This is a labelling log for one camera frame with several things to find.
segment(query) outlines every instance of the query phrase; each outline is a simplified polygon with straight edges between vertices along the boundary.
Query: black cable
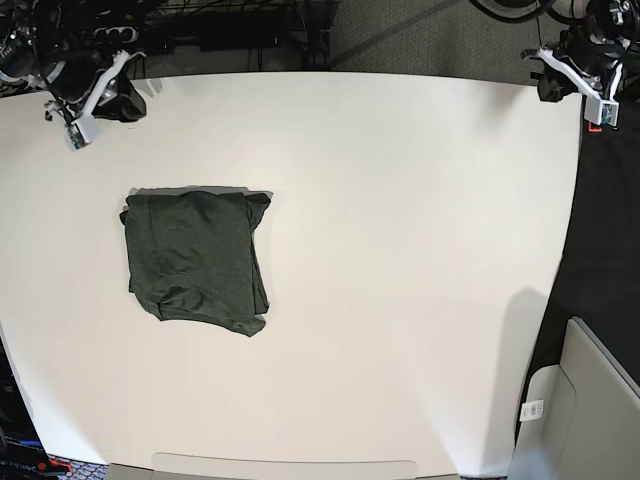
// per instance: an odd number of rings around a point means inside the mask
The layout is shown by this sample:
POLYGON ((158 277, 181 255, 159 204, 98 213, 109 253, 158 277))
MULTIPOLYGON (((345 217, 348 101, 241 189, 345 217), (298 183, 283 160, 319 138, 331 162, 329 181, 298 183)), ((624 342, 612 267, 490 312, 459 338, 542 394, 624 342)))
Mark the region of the black cable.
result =
POLYGON ((209 2, 206 5, 196 8, 193 12, 189 12, 189 15, 195 15, 196 13, 201 12, 206 8, 213 7, 214 5, 217 5, 219 3, 226 2, 226 1, 227 0, 214 0, 213 2, 209 2))
POLYGON ((469 2, 471 2, 471 5, 476 7, 485 15, 499 22, 511 23, 511 24, 525 23, 530 20, 533 20, 534 18, 538 18, 540 15, 546 13, 553 6, 553 4, 556 3, 556 1, 557 0, 543 0, 540 3, 539 7, 537 7, 535 10, 530 11, 529 13, 525 13, 520 17, 505 17, 504 15, 500 15, 499 13, 494 12, 490 8, 485 7, 478 0, 469 0, 469 2))
POLYGON ((563 25, 578 25, 578 24, 584 22, 584 20, 582 18, 576 18, 575 16, 566 17, 566 16, 558 13, 557 10, 555 10, 553 7, 551 7, 549 10, 547 10, 547 14, 551 18, 553 18, 556 22, 562 23, 563 25))
POLYGON ((536 24, 538 25, 538 44, 542 48, 542 28, 540 27, 540 17, 536 17, 536 24))
POLYGON ((47 75, 45 75, 44 69, 42 68, 42 62, 40 61, 40 55, 38 54, 38 39, 35 35, 35 30, 33 28, 33 18, 29 19, 27 28, 29 29, 29 38, 31 40, 31 48, 33 49, 33 56, 35 58, 38 74, 40 75, 40 78, 42 78, 42 81, 47 87, 47 90, 49 90, 49 92, 53 96, 53 99, 58 104, 58 107, 60 108, 60 113, 62 113, 62 118, 64 118, 64 122, 67 124, 68 127, 71 127, 71 123, 73 122, 73 115, 71 115, 71 113, 67 109, 66 105, 62 102, 62 99, 58 96, 58 94, 53 91, 53 88, 51 87, 51 83, 49 82, 49 78, 47 78, 47 75))

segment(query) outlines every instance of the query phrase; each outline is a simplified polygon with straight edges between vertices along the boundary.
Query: white table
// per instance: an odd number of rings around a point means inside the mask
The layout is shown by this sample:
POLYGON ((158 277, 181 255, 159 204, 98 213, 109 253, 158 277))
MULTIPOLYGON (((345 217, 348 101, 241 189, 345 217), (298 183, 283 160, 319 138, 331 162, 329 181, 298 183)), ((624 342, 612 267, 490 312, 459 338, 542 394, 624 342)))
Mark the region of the white table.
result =
POLYGON ((0 101, 0 320, 47 451, 506 473, 579 98, 394 75, 159 83, 147 118, 75 154, 46 93, 0 101), (254 338, 160 323, 127 291, 125 197, 185 185, 274 193, 254 338))

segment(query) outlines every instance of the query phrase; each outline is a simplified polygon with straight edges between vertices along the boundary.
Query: gray shirt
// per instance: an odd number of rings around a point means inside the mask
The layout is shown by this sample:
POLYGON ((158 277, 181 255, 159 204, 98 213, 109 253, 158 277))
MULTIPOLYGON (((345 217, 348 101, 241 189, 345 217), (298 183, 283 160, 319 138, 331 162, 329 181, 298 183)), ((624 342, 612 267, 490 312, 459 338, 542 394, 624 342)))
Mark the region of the gray shirt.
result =
POLYGON ((249 337, 269 308, 253 246, 263 193, 132 195, 122 214, 133 292, 160 320, 212 323, 249 337))

